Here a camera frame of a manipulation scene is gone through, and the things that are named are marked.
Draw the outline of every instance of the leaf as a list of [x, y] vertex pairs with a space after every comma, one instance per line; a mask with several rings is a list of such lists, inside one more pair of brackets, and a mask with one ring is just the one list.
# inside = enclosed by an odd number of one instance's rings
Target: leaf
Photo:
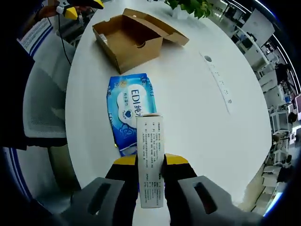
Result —
[[195, 9], [201, 7], [201, 4], [197, 0], [190, 0], [190, 5]]
[[194, 11], [194, 16], [200, 19], [205, 16], [205, 11], [201, 8], [197, 8], [196, 11]]
[[176, 0], [168, 0], [169, 2], [169, 5], [172, 9], [175, 9], [177, 8], [178, 4], [179, 4], [179, 1], [176, 1]]
[[211, 8], [205, 0], [203, 1], [200, 9], [203, 11], [203, 16], [202, 17], [208, 17], [211, 13]]
[[194, 11], [194, 7], [192, 5], [181, 4], [181, 9], [186, 10], [188, 14], [191, 14]]

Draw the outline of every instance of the box lid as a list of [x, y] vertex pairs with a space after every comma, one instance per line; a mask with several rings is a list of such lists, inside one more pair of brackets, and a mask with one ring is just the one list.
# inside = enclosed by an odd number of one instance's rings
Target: box lid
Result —
[[123, 15], [128, 16], [131, 19], [152, 29], [154, 32], [156, 32], [166, 40], [179, 43], [182, 46], [184, 46], [189, 41], [187, 37], [178, 32], [173, 27], [146, 13], [126, 8], [123, 11]]

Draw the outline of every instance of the green plant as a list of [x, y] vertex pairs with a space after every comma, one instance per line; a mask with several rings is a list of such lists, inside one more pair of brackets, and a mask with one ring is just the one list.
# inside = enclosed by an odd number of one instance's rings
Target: green plant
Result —
[[181, 10], [186, 10], [189, 14], [194, 13], [194, 17], [198, 19], [211, 14], [211, 5], [207, 0], [165, 0], [165, 3], [172, 9], [180, 5]]

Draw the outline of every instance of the yellow object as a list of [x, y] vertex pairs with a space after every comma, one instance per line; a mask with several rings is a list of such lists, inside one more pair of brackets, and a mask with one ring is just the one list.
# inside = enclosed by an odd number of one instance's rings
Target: yellow object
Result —
[[70, 7], [68, 9], [66, 9], [65, 15], [64, 15], [67, 19], [71, 19], [71, 20], [76, 20], [78, 15], [76, 12], [75, 7]]
[[174, 154], [165, 154], [166, 161], [168, 165], [179, 165], [179, 164], [186, 164], [188, 161], [184, 159], [182, 156], [174, 155]]
[[[184, 159], [181, 156], [174, 155], [174, 154], [165, 154], [166, 156], [166, 161], [168, 165], [179, 165], [179, 164], [186, 164], [188, 161]], [[116, 159], [114, 164], [116, 165], [135, 165], [135, 159], [136, 155], [129, 155], [129, 156], [124, 156], [119, 159]]]
[[101, 5], [104, 8], [102, 1], [100, 1], [100, 0], [94, 0], [94, 1], [97, 2], [99, 5]]
[[116, 164], [116, 165], [135, 165], [135, 159], [136, 159], [135, 154], [129, 155], [129, 156], [124, 156], [124, 157], [121, 157], [119, 159], [116, 159], [113, 164]]

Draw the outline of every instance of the open cardboard box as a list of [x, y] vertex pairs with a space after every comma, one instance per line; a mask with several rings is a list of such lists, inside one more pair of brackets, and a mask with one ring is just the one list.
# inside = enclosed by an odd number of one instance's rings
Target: open cardboard box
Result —
[[92, 27], [97, 42], [120, 74], [158, 57], [163, 39], [183, 46], [189, 41], [157, 18], [128, 8], [122, 15]]

